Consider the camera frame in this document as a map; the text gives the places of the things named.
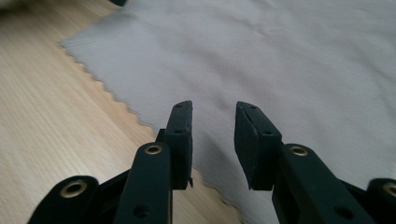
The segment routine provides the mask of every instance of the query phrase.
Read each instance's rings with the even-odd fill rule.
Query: microfiber cloth
[[[396,178],[395,12],[389,0],[135,0],[63,45],[155,131],[192,100],[193,166],[246,223],[277,223],[234,151],[237,101],[348,183]]]

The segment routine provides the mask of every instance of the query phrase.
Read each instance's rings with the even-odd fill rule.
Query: gray fabric
[[[138,0],[63,44],[156,130],[192,100],[194,166],[246,223],[277,223],[234,153],[236,101],[351,184],[396,178],[395,12],[387,0]]]

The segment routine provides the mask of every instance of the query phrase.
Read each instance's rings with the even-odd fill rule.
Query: wood grain
[[[0,223],[26,223],[69,176],[102,183],[125,171],[154,140],[59,45],[114,10],[107,0],[43,0],[0,12]],[[192,176],[193,189],[174,192],[174,223],[241,222],[197,171]]]

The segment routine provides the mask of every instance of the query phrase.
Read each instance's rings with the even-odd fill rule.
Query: light wood surface
[[[69,176],[103,183],[129,169],[154,140],[59,44],[116,9],[107,0],[41,0],[0,12],[0,223],[26,223]],[[193,189],[174,192],[174,223],[241,222],[197,171],[192,177]]]

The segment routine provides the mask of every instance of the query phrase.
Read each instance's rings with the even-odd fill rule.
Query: metal rivet
[[[291,147],[290,151],[296,156],[306,156],[308,151],[302,147]]]
[[[388,194],[392,195],[393,197],[396,197],[396,184],[394,184],[394,183],[386,183],[384,185],[384,190]]]
[[[156,155],[163,151],[163,148],[160,146],[149,146],[146,147],[145,152],[149,155]]]
[[[64,198],[74,198],[80,195],[87,188],[87,183],[83,180],[75,180],[68,183],[61,190],[61,196]]]

